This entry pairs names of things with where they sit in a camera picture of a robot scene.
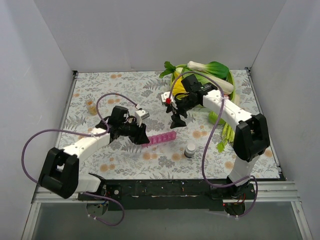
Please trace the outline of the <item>pink weekly pill organizer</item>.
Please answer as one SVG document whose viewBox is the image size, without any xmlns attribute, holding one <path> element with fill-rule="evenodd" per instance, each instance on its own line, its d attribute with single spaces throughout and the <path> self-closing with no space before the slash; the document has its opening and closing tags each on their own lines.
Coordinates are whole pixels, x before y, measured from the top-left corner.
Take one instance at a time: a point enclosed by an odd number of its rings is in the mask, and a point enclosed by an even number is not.
<svg viewBox="0 0 320 240">
<path fill-rule="evenodd" d="M 148 147 L 152 145 L 157 145 L 161 143 L 170 142 L 176 139 L 177 133 L 175 131 L 169 131 L 158 135 L 149 136 L 149 143 L 145 143 L 142 147 Z"/>
</svg>

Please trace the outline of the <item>white capped pill bottle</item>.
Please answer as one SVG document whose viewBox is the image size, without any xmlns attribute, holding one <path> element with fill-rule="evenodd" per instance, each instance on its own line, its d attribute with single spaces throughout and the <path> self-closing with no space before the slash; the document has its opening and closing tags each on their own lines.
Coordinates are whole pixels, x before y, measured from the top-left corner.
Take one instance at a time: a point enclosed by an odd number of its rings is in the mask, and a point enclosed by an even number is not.
<svg viewBox="0 0 320 240">
<path fill-rule="evenodd" d="M 197 147 L 194 143 L 188 143 L 184 148 L 184 155 L 187 158 L 192 158 L 196 153 Z"/>
</svg>

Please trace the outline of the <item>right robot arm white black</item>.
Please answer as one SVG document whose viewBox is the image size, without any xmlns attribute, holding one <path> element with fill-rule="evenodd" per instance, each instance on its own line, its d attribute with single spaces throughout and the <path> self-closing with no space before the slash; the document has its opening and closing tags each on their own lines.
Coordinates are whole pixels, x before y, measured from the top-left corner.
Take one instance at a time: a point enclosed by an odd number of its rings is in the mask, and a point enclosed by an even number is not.
<svg viewBox="0 0 320 240">
<path fill-rule="evenodd" d="M 265 150 L 270 146 L 270 136 L 266 117 L 252 114 L 240 108 L 225 97 L 222 87 L 212 78 L 209 83 L 201 84 L 195 71 L 180 74 L 182 85 L 186 90 L 182 99 L 177 99 L 172 92 L 161 95 L 161 101 L 166 106 L 166 112 L 172 113 L 170 127 L 185 127 L 181 117 L 187 117 L 187 111 L 201 105 L 218 114 L 234 131 L 233 150 L 236 159 L 225 185 L 209 183 L 213 188 L 226 189 L 227 195 L 237 199 L 244 194 L 249 183 L 255 179 L 252 170 Z"/>
</svg>

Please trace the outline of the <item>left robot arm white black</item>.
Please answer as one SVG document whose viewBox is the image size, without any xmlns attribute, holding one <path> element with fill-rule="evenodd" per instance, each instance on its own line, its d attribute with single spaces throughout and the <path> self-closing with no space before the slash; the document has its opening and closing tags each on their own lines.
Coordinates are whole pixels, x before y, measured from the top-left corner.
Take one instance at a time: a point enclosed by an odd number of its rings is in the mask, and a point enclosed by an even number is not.
<svg viewBox="0 0 320 240">
<path fill-rule="evenodd" d="M 80 174 L 80 163 L 121 136 L 128 137 L 135 145 L 148 144 L 143 121 L 149 116 L 142 108 L 130 115 L 127 108 L 115 106 L 111 115 L 103 118 L 88 136 L 62 149 L 53 147 L 48 151 L 38 184 L 64 199 L 82 192 L 89 192 L 95 200 L 103 199 L 107 191 L 102 177 Z"/>
</svg>

